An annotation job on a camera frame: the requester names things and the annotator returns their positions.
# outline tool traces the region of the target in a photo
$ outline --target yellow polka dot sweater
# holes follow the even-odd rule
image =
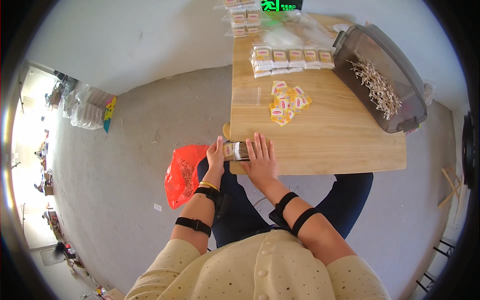
[[[382,282],[358,256],[327,267],[285,230],[272,230],[200,255],[171,240],[126,300],[383,300]]]

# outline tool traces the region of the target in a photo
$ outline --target colorful sign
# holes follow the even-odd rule
[[[108,133],[108,129],[110,127],[110,121],[112,120],[113,109],[115,108],[115,104],[117,103],[117,97],[113,96],[107,102],[107,107],[105,108],[105,117],[103,118],[103,129],[105,132]]]
[[[303,0],[263,0],[262,10],[264,12],[301,10],[302,4]]]

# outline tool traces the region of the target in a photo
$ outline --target red plastic bag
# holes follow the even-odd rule
[[[165,175],[165,192],[172,209],[187,203],[198,188],[197,165],[207,156],[208,145],[188,145],[173,150]]]

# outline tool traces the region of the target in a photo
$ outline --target black arm strap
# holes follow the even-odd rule
[[[220,192],[214,188],[199,187],[195,190],[195,194],[196,193],[205,194],[205,196],[207,196],[208,199],[213,200],[213,202],[215,202],[217,198],[220,197]]]
[[[200,220],[188,219],[181,216],[177,219],[177,221],[175,222],[175,225],[190,227],[195,231],[201,231],[205,233],[206,235],[208,235],[208,237],[210,237],[210,235],[212,234],[212,229],[207,224],[205,224]]]
[[[295,197],[298,197],[298,195],[295,194],[294,192],[289,192],[288,194],[283,196],[282,200],[280,200],[280,202],[275,205],[275,213],[278,216],[283,217],[283,210],[285,209],[285,206],[287,206],[290,200],[292,200]]]
[[[221,194],[214,188],[204,188],[199,187],[195,190],[196,193],[205,194],[205,196],[212,200],[215,205],[215,213],[217,218],[221,218],[227,213],[228,208],[230,207],[231,197],[227,194]]]
[[[291,232],[290,226],[288,226],[288,223],[285,221],[283,218],[283,210],[285,209],[285,206],[292,200],[293,198],[298,197],[297,194],[294,192],[289,192],[285,196],[283,196],[282,200],[280,200],[279,203],[275,205],[275,209],[272,210],[271,213],[268,214],[268,217],[270,220],[274,221],[277,225],[280,226],[280,228],[284,230],[288,230]]]
[[[297,236],[299,231],[300,231],[300,228],[303,226],[303,223],[305,223],[309,217],[317,214],[318,211],[316,208],[312,207],[312,208],[309,208],[307,209],[306,211],[303,212],[303,214],[301,214],[299,216],[299,218],[297,219],[297,221],[295,221],[295,224],[293,224],[293,228],[292,228],[292,234],[294,236]]]

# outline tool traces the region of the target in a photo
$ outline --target gray plastic container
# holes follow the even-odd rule
[[[347,32],[341,31],[333,44],[334,72],[352,90],[358,99],[387,133],[408,132],[419,127],[427,119],[427,106],[423,100],[423,82],[408,58],[398,46],[377,26],[353,25]],[[370,89],[361,85],[351,70],[358,57],[369,59],[393,87],[402,101],[398,113],[390,120],[368,97]]]

